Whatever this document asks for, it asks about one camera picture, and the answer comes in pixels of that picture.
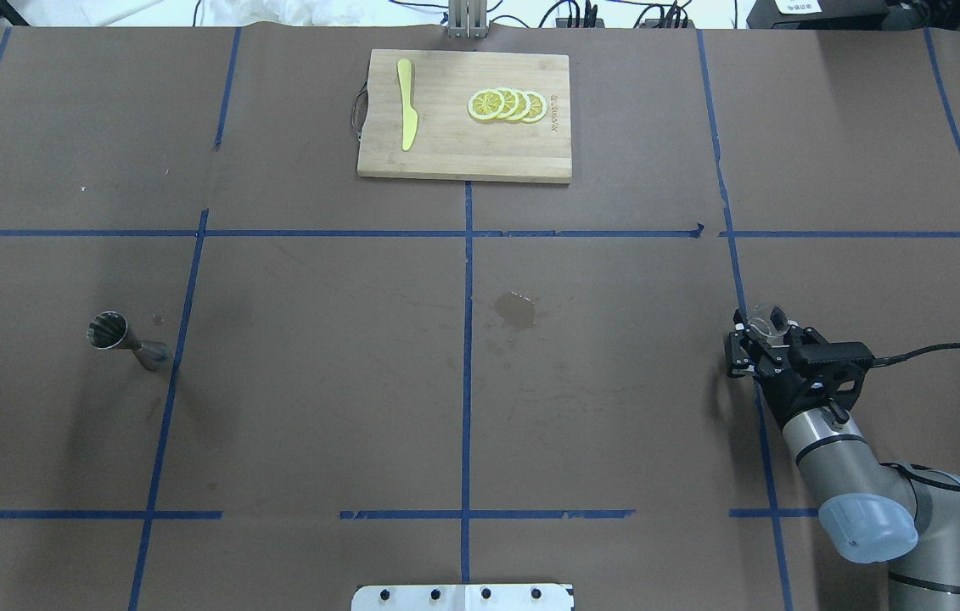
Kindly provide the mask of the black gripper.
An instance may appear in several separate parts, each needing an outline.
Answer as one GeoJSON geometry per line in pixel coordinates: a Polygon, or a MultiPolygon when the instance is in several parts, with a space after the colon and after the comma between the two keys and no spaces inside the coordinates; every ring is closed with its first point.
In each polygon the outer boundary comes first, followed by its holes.
{"type": "Polygon", "coordinates": [[[815,328],[803,328],[791,321],[785,310],[773,310],[773,327],[778,339],[773,344],[783,349],[784,356],[773,357],[773,345],[763,343],[746,326],[748,312],[735,310],[734,329],[727,336],[727,377],[755,376],[779,429],[797,415],[828,405],[826,390],[811,388],[806,376],[794,370],[793,364],[812,350],[824,345],[824,337],[815,328]]]}

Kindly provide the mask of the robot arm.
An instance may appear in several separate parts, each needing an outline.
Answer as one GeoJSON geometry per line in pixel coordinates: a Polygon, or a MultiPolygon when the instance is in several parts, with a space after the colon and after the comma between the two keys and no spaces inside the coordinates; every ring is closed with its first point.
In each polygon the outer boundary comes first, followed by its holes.
{"type": "Polygon", "coordinates": [[[753,378],[837,553],[887,565],[892,610],[960,610],[960,476],[882,462],[852,417],[867,373],[939,351],[878,357],[833,343],[777,305],[734,312],[729,378],[753,378]]]}

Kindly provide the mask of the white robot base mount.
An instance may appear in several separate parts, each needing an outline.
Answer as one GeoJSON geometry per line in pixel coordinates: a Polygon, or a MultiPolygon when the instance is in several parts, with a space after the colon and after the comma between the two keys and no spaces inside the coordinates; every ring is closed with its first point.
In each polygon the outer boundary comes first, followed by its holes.
{"type": "Polygon", "coordinates": [[[372,585],[351,610],[575,610],[574,589],[558,583],[372,585]]]}

